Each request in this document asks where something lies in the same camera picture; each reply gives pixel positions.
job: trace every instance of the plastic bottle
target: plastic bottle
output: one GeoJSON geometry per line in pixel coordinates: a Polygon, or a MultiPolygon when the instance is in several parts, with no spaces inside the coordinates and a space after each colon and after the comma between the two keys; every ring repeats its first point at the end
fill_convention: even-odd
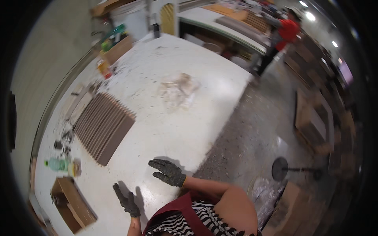
{"type": "Polygon", "coordinates": [[[67,159],[58,159],[55,157],[45,160],[45,166],[50,167],[53,171],[68,171],[69,161],[67,159]]]}
{"type": "Polygon", "coordinates": [[[105,77],[105,79],[109,79],[112,76],[112,73],[110,72],[110,69],[109,69],[109,64],[103,59],[100,59],[97,62],[97,69],[105,77]]]}

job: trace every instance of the striped shirt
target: striped shirt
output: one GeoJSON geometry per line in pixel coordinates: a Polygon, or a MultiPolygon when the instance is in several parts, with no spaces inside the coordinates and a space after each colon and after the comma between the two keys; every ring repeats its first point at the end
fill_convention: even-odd
{"type": "MultiPolygon", "coordinates": [[[[230,228],[227,223],[222,222],[222,218],[219,218],[219,216],[213,211],[213,204],[197,201],[192,203],[192,208],[203,224],[215,236],[249,236],[244,234],[244,231],[238,232],[235,228],[230,228]]],[[[158,225],[149,227],[146,232],[146,235],[151,236],[160,235],[161,232],[168,232],[172,235],[182,236],[194,235],[189,224],[186,222],[185,217],[179,211],[167,217],[158,225]]]]}

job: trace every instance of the black pants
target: black pants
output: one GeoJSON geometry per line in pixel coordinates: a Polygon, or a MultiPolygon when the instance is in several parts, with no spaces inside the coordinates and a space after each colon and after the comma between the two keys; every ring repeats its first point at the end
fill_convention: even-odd
{"type": "Polygon", "coordinates": [[[278,53],[279,51],[276,48],[273,48],[269,54],[265,54],[262,57],[261,61],[261,66],[259,67],[257,74],[258,76],[261,76],[261,74],[264,72],[265,68],[269,65],[269,63],[272,62],[274,56],[278,53]]]}

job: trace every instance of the glove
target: glove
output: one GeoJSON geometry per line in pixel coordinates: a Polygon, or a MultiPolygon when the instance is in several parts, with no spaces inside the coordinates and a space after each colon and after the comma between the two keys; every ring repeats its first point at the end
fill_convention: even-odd
{"type": "Polygon", "coordinates": [[[161,173],[154,172],[152,175],[164,183],[175,187],[184,185],[186,174],[182,174],[181,169],[169,160],[153,159],[148,162],[148,165],[161,171],[161,173]]]}
{"type": "Polygon", "coordinates": [[[114,192],[116,192],[121,206],[125,208],[125,212],[130,213],[130,216],[133,218],[136,218],[141,215],[138,206],[134,203],[134,194],[132,192],[129,192],[128,197],[123,196],[117,183],[113,185],[113,189],[114,192]]]}

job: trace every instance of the apron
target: apron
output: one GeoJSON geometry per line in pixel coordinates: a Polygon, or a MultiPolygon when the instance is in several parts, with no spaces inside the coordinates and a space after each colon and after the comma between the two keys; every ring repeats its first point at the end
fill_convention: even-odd
{"type": "Polygon", "coordinates": [[[145,236],[145,234],[147,233],[146,230],[149,228],[151,222],[159,217],[159,215],[168,211],[180,211],[195,235],[214,236],[214,234],[202,223],[202,221],[199,219],[198,215],[192,208],[192,203],[199,200],[205,201],[209,204],[216,204],[219,202],[219,199],[215,197],[190,190],[187,194],[171,201],[167,205],[160,208],[147,222],[146,228],[144,229],[142,235],[145,236]]]}

